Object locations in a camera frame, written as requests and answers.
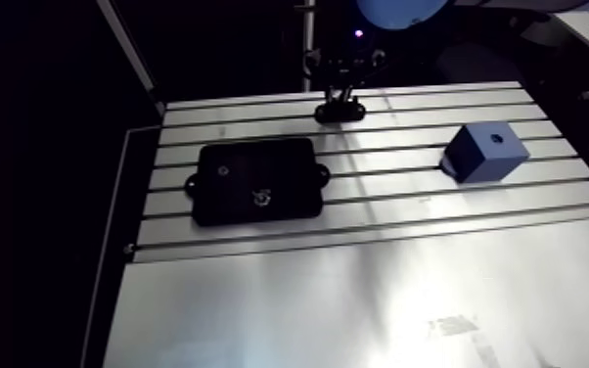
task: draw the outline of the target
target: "hole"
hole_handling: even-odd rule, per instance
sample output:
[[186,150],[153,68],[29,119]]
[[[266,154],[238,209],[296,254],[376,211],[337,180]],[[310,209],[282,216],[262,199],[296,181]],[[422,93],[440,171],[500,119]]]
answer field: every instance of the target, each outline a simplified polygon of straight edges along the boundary
[[491,134],[491,140],[497,144],[505,141],[500,134]]

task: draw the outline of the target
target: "aluminum table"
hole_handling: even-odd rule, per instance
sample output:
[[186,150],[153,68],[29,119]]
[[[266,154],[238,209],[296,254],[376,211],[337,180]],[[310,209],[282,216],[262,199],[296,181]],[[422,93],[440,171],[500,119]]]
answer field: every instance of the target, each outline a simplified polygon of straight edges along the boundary
[[[105,357],[132,367],[589,367],[589,167],[516,82],[168,105]],[[498,183],[438,168],[464,123],[531,158]],[[182,187],[209,143],[307,136],[317,218],[199,228]]]

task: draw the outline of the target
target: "blue cube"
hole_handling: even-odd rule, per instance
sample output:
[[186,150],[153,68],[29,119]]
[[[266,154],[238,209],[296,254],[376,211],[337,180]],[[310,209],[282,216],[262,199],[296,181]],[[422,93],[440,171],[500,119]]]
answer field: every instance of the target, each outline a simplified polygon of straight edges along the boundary
[[507,122],[467,124],[445,148],[441,165],[460,183],[501,180],[529,158],[529,152]]

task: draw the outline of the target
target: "metal post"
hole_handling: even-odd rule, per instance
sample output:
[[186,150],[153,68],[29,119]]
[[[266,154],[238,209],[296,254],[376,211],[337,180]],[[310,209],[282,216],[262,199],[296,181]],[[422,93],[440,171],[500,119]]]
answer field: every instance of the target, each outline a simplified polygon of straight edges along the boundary
[[154,90],[156,88],[151,75],[149,74],[148,69],[142,62],[142,59],[139,57],[139,53],[135,49],[135,46],[130,39],[130,35],[126,31],[123,23],[121,22],[120,17],[116,13],[116,9],[112,4],[113,0],[97,0],[98,6],[101,8],[103,15],[105,16],[106,21],[110,25],[112,32],[114,33],[114,37],[121,45],[123,49],[123,53],[125,57],[128,58],[128,61],[132,65],[132,68],[135,70],[135,73],[139,77],[142,85],[146,92],[154,99],[154,104],[156,109],[158,110],[158,114],[160,116],[164,115],[165,107],[163,101],[158,101],[157,98],[154,96]]
[[[312,8],[314,6],[315,6],[315,0],[304,0],[304,7],[305,8]],[[303,54],[305,54],[306,51],[313,49],[314,23],[315,23],[315,12],[312,12],[312,11],[305,12],[303,14]],[[303,92],[310,91],[310,80],[306,77],[303,79],[302,89],[303,89]]]

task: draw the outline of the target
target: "black tray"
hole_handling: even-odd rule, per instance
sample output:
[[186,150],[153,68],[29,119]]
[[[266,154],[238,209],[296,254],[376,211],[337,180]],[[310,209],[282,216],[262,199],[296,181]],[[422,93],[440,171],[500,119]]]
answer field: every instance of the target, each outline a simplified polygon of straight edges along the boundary
[[315,217],[329,176],[306,138],[209,145],[185,191],[200,226]]

